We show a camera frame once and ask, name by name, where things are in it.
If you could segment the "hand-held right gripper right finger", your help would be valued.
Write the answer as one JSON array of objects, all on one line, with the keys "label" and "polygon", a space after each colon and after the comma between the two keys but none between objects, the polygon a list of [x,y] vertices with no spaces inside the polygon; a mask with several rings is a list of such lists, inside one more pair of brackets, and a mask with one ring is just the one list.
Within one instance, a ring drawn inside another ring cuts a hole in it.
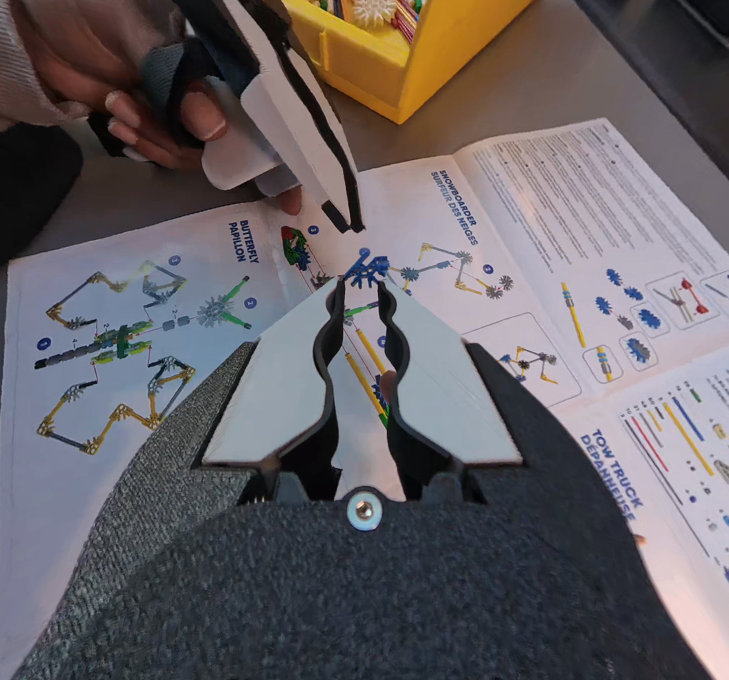
[{"label": "hand-held right gripper right finger", "polygon": [[479,370],[484,349],[389,282],[378,283],[378,307],[395,370],[387,442],[405,497],[423,498],[440,474],[463,489],[474,468],[523,466]]}]

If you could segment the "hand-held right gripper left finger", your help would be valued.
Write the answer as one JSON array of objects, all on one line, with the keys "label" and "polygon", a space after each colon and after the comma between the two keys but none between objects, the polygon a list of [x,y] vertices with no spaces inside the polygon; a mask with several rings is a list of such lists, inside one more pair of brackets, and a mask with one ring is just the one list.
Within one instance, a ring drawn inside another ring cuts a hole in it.
[{"label": "hand-held right gripper left finger", "polygon": [[330,280],[262,333],[211,429],[205,467],[253,469],[268,496],[284,472],[306,496],[337,493],[328,367],[342,347],[344,305],[344,280]]}]

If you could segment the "blue plastic connector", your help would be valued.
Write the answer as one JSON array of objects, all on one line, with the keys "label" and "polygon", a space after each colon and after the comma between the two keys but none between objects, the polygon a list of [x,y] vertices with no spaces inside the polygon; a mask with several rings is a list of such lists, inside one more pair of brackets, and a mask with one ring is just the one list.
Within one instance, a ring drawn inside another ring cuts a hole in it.
[{"label": "blue plastic connector", "polygon": [[376,286],[388,274],[390,267],[387,256],[373,256],[367,247],[360,248],[358,259],[342,275],[344,281],[351,287],[360,290],[366,285],[368,288]]}]

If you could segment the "yellow plastic bin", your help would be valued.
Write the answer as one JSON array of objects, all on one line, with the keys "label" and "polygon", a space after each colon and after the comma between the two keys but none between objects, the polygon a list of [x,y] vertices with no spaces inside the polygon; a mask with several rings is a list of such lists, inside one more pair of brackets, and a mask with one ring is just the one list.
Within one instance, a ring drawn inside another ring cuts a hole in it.
[{"label": "yellow plastic bin", "polygon": [[428,0],[408,44],[311,5],[282,0],[316,71],[333,88],[403,123],[534,0]]}]

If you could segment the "person's left hand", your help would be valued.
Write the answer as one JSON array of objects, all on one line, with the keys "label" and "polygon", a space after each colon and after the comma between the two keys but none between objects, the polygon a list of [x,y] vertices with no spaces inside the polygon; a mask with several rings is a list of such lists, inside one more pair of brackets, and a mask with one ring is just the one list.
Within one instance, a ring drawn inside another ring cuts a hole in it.
[{"label": "person's left hand", "polygon": [[[170,133],[155,122],[150,109],[131,94],[129,83],[113,84],[82,73],[53,56],[36,63],[46,86],[63,100],[85,103],[96,112],[112,116],[108,130],[147,160],[168,169],[200,169],[200,150],[177,145]],[[184,128],[201,142],[216,141],[227,133],[227,121],[214,92],[203,81],[187,88],[180,117]]]}]

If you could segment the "white instruction sheet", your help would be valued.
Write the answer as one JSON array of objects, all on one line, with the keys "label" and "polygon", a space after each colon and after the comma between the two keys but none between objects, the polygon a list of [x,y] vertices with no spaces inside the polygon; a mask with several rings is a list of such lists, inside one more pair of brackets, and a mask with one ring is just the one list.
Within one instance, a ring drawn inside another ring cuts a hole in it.
[{"label": "white instruction sheet", "polygon": [[[367,229],[236,204],[16,260],[2,412],[2,678],[151,429],[360,248],[566,425],[680,629],[727,678],[727,251],[606,119],[361,175]],[[335,496],[403,498],[376,286],[347,283]]]}]

